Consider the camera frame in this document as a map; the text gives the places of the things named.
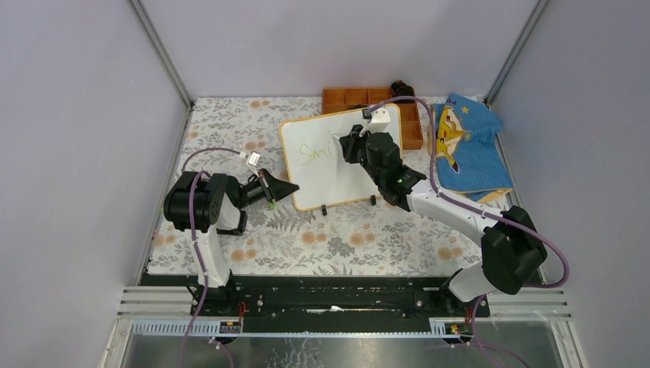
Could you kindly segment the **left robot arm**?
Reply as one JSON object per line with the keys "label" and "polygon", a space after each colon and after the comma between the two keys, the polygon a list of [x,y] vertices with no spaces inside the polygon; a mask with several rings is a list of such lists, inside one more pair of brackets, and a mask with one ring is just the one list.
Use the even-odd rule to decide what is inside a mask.
{"label": "left robot arm", "polygon": [[174,229],[192,237],[198,284],[189,288],[197,304],[230,314],[238,304],[232,271],[219,244],[220,235],[240,236],[248,221],[245,208],[262,200],[274,204],[300,189],[259,169],[240,183],[223,173],[184,172],[168,191],[162,206]]}

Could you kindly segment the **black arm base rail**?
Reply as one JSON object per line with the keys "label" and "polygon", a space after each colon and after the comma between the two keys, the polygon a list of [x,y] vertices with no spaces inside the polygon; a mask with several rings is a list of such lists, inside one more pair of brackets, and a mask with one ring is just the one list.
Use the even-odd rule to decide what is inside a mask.
{"label": "black arm base rail", "polygon": [[465,325],[490,314],[486,301],[460,301],[441,277],[234,275],[204,291],[196,276],[145,274],[140,284],[179,287],[185,311],[232,317],[246,333],[425,333],[432,318]]}

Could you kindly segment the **yellow framed whiteboard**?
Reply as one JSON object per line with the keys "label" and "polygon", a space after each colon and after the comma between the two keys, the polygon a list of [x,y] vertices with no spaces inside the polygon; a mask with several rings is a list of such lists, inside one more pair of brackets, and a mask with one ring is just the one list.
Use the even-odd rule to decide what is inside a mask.
{"label": "yellow framed whiteboard", "polygon": [[281,146],[289,181],[299,185],[293,203],[299,211],[380,197],[364,168],[346,163],[340,143],[353,126],[365,126],[362,109],[288,120],[280,126]]}

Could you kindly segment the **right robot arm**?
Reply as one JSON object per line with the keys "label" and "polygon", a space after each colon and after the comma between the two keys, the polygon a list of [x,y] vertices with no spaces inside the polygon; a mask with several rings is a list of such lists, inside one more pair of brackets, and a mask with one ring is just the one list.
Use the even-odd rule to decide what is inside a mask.
{"label": "right robot arm", "polygon": [[517,294],[546,261],[546,247],[522,208],[499,212],[437,187],[403,163],[388,133],[365,132],[355,125],[337,141],[343,160],[360,165],[388,203],[439,221],[480,246],[481,262],[445,282],[439,303],[446,314],[458,316],[470,301],[494,291]]}

